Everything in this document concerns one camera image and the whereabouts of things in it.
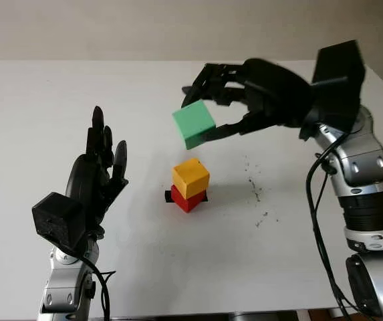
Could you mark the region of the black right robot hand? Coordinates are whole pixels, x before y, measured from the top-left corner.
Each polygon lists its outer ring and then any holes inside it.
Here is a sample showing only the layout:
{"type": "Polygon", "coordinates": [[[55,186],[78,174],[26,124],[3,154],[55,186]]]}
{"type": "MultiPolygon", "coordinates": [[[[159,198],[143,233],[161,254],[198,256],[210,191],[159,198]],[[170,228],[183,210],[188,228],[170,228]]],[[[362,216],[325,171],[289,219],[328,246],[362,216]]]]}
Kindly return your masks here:
{"type": "Polygon", "coordinates": [[[199,135],[203,142],[248,134],[272,126],[300,128],[313,102],[311,86],[292,71],[250,58],[243,64],[205,64],[185,94],[182,107],[197,100],[220,106],[240,102],[247,113],[234,124],[224,124],[199,135]]]}

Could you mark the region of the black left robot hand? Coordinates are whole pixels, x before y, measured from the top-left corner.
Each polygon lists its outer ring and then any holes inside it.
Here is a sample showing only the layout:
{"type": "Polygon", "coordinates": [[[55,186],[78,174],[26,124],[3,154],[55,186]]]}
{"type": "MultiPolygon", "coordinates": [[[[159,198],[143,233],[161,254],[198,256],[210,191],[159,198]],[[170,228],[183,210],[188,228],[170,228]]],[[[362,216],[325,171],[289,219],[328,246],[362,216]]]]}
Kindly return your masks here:
{"type": "Polygon", "coordinates": [[[66,196],[84,206],[86,234],[96,239],[104,238],[104,216],[128,184],[126,141],[120,141],[115,151],[112,146],[111,128],[104,124],[103,111],[96,106],[88,128],[86,152],[74,162],[66,187],[66,196]]]}

